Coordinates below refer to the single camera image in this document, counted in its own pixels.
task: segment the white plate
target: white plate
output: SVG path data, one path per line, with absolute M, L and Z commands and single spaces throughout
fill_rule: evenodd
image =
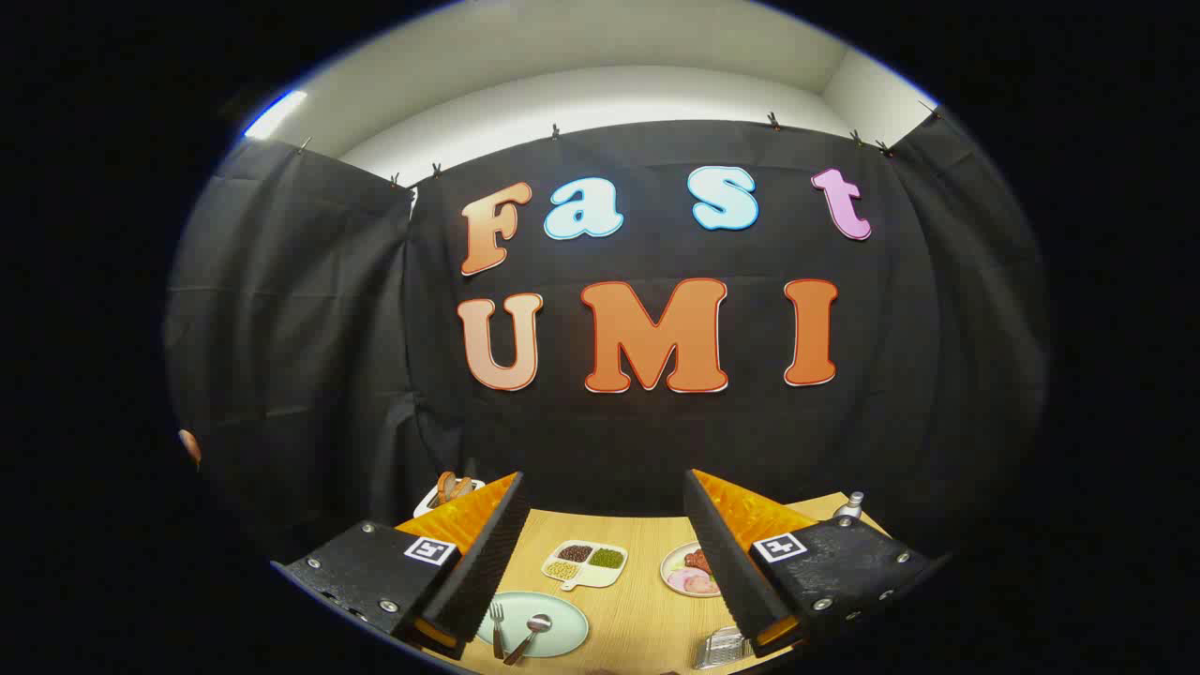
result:
M 611 567 L 596 567 L 595 565 L 588 565 L 587 562 L 575 562 L 572 560 L 564 560 L 558 557 L 558 551 L 565 549 L 566 546 L 592 546 L 592 552 L 588 554 L 588 558 L 595 555 L 595 552 L 600 549 L 610 549 L 618 551 L 624 557 L 620 561 L 620 567 L 616 569 Z M 570 579 L 554 577 L 551 573 L 546 572 L 546 568 L 554 562 L 568 562 L 570 565 L 577 566 L 580 571 L 576 572 L 575 577 L 571 577 Z M 551 579 L 562 581 L 563 585 L 559 586 L 559 589 L 564 591 L 570 591 L 575 586 L 593 586 L 596 589 L 602 589 L 605 586 L 612 586 L 613 584 L 616 584 L 617 578 L 620 577 L 620 572 L 625 569 L 625 565 L 628 563 L 629 563 L 629 551 L 623 549 L 622 546 L 614 546 L 612 544 L 598 544 L 595 542 L 584 542 L 582 539 L 568 539 L 562 544 L 554 546 L 554 550 L 551 551 L 551 554 L 546 557 L 546 561 L 541 563 L 541 573 L 545 574 L 546 577 L 550 577 Z
M 529 643 L 529 647 L 524 652 L 527 657 L 562 656 L 574 651 L 588 638 L 588 617 L 583 616 L 580 608 L 562 598 L 545 593 L 512 591 L 497 593 L 492 602 L 500 603 L 504 608 L 500 637 L 504 639 L 505 655 L 511 653 L 522 640 L 529 637 L 526 621 L 534 614 L 545 614 L 550 617 L 550 631 L 538 633 Z M 492 617 L 487 614 L 484 615 L 484 622 L 479 625 L 476 634 L 485 643 L 492 644 Z
M 677 592 L 679 595 L 689 596 L 689 597 L 692 597 L 692 598 L 719 598 L 719 597 L 721 597 L 720 591 L 718 591 L 715 593 L 692 593 L 692 592 L 689 592 L 689 591 L 684 591 L 683 589 L 676 589 L 674 586 L 672 586 L 671 584 L 667 583 L 667 578 L 671 577 L 671 573 L 674 572 L 677 567 L 683 567 L 684 566 L 683 565 L 684 556 L 686 556 L 689 554 L 694 554 L 694 552 L 696 552 L 698 550 L 700 550 L 700 542 L 692 542 L 690 544 L 684 544 L 684 545 L 679 546 L 678 549 L 668 552 L 667 556 L 665 558 L 662 558 L 662 565 L 659 566 L 659 577 L 662 578 L 662 583 L 666 584 L 668 589 L 671 589 L 672 591 L 674 591 L 674 592 Z M 721 583 L 720 581 L 718 581 L 716 579 L 713 579 L 713 581 L 716 584 L 718 589 L 721 587 Z

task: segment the light green plate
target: light green plate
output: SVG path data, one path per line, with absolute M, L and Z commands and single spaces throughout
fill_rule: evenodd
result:
M 538 633 L 529 643 L 524 653 L 527 657 L 563 656 L 582 645 L 583 640 L 588 638 L 588 617 L 583 616 L 577 607 L 564 599 L 544 593 L 512 591 L 497 593 L 492 602 L 504 607 L 500 635 L 504 637 L 505 655 L 517 649 L 521 640 L 529 635 L 526 621 L 529 621 L 534 614 L 548 616 L 551 628 L 545 633 Z M 492 617 L 486 614 L 484 622 L 479 625 L 479 637 L 485 643 L 492 644 Z

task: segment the divided tray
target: divided tray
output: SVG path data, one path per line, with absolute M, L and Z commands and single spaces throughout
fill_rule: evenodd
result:
M 558 557 L 558 554 L 562 552 L 562 550 L 568 546 L 590 546 L 592 550 L 588 551 L 588 557 L 584 562 L 575 562 Z M 599 551 L 600 549 L 608 549 L 611 551 L 619 552 L 622 556 L 620 567 L 612 568 L 612 567 L 598 567 L 595 565 L 589 565 L 588 562 L 592 560 L 593 556 L 596 555 L 596 551 Z M 566 565 L 575 566 L 576 568 L 575 574 L 568 578 L 566 574 L 551 573 L 550 567 L 556 562 L 563 562 Z M 623 569 L 625 569 L 625 565 L 628 562 L 629 562 L 629 551 L 622 546 L 617 546 L 613 544 L 600 544 L 596 542 L 584 542 L 581 539 L 568 539 L 562 544 L 554 546 L 554 550 L 551 551 L 550 556 L 546 557 L 546 562 L 541 563 L 541 573 L 545 574 L 546 577 L 550 577 L 551 579 L 562 581 L 563 585 L 559 587 L 564 591 L 570 591 L 575 586 L 593 586 L 595 589 L 602 589 L 605 586 L 611 586 L 617 581 L 617 578 L 620 577 L 620 573 Z

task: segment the white wall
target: white wall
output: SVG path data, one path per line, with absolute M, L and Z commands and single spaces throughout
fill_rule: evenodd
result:
M 846 52 L 822 97 L 871 145 L 876 141 L 893 145 L 920 124 L 929 115 L 920 102 L 937 107 L 929 95 L 854 49 Z
M 664 120 L 745 120 L 850 137 L 821 96 L 782 84 L 698 68 L 584 68 L 509 82 L 436 106 L 361 143 L 342 161 L 401 185 L 551 135 Z

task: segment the beans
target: beans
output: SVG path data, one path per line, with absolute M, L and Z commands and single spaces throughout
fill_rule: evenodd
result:
M 588 558 L 588 554 L 590 552 L 592 546 L 566 546 L 565 549 L 558 551 L 558 557 L 571 562 L 583 562 Z
M 578 565 L 571 565 L 569 562 L 552 562 L 550 567 L 546 568 L 546 574 L 554 577 L 556 579 L 574 579 L 575 574 L 580 571 Z
M 625 556 L 620 555 L 620 551 L 614 551 L 612 549 L 600 549 L 592 554 L 592 560 L 588 565 L 594 565 L 596 567 L 610 567 L 617 569 L 620 563 L 624 562 Z

